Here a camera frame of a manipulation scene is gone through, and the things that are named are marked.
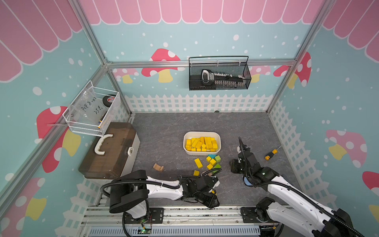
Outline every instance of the white handle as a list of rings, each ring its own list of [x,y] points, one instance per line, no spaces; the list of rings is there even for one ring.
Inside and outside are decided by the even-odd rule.
[[[128,149],[128,155],[132,155],[133,151],[134,151],[134,148],[133,147],[129,147],[129,149]]]
[[[113,136],[113,134],[106,134],[99,139],[99,141],[97,142],[97,144],[95,146],[95,153],[96,154],[98,154],[98,155],[104,155],[105,154],[105,151],[100,151],[100,147],[107,137],[112,137],[112,136]]]

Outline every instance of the red mushroom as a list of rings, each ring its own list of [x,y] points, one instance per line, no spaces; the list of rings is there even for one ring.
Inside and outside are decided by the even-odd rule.
[[[250,75],[251,75],[251,81],[250,83],[256,83],[259,82],[259,75],[270,75],[271,74],[271,68],[269,66],[253,66],[249,68]]]
[[[337,160],[341,160],[347,153],[355,167],[361,167],[366,161],[367,146],[365,139],[359,133],[338,130],[326,131],[326,142],[329,140],[336,145],[329,147],[330,153]]]
[[[55,106],[42,111],[37,117],[37,131],[38,139],[35,139],[36,143],[39,143],[52,128],[51,124],[58,121],[60,116],[67,107]],[[53,172],[61,159],[62,148],[65,148],[70,156],[73,156],[80,145],[80,136],[72,133],[68,128],[55,143],[51,151],[48,153],[42,167],[46,173]]]
[[[24,225],[25,217],[38,220],[46,206],[46,198],[36,199],[33,196],[45,183],[45,178],[31,179],[13,203],[4,218],[0,221],[2,236],[18,237]]]
[[[167,49],[157,49],[156,52],[151,56],[149,61],[180,61],[180,58],[176,56],[173,52]],[[160,83],[172,82],[172,76],[170,74],[170,69],[183,71],[184,67],[160,67],[160,68],[143,68],[142,75],[145,77],[151,77],[155,74],[159,74],[158,81]]]
[[[366,171],[363,172],[362,179],[365,185],[379,196],[379,174]]]
[[[139,73],[135,68],[118,68],[113,69],[113,74],[116,77],[117,81],[124,82],[125,84],[133,83],[133,80],[130,78],[130,75],[138,76]]]
[[[274,72],[274,76],[280,77],[285,75],[285,73],[288,71],[289,66],[281,66]],[[292,75],[290,80],[288,81],[288,88],[293,89],[295,87],[295,81],[297,78],[300,79],[301,85],[306,86],[309,81],[310,73],[312,70],[312,60],[310,57],[310,54],[306,52],[304,58],[301,60],[298,68],[296,69],[295,73]]]

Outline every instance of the green wooden block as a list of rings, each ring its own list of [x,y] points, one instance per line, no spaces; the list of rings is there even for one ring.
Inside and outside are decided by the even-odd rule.
[[[221,161],[221,157],[220,157],[219,155],[216,156],[214,159],[216,160],[216,163],[217,163],[217,164],[220,163],[220,161]]]
[[[215,166],[213,167],[213,169],[214,169],[214,168],[221,168],[221,166],[220,166],[219,164],[217,164],[217,165],[215,165]]]

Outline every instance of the screwdriver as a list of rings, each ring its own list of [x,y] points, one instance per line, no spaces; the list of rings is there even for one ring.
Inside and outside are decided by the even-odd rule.
[[[282,145],[280,145],[278,148],[274,149],[273,151],[271,151],[270,153],[268,153],[266,156],[265,156],[265,159],[266,160],[269,160],[271,159],[276,153],[278,153],[278,149],[281,148]]]

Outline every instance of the brown storage box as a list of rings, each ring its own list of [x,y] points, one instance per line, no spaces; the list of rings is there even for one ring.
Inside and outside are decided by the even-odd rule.
[[[94,151],[97,142],[101,139],[97,137],[79,167],[79,171],[87,179],[109,182],[132,171],[139,146],[139,139],[132,124],[111,122],[106,134],[113,134],[113,137],[104,139],[99,149],[105,154],[98,155]]]

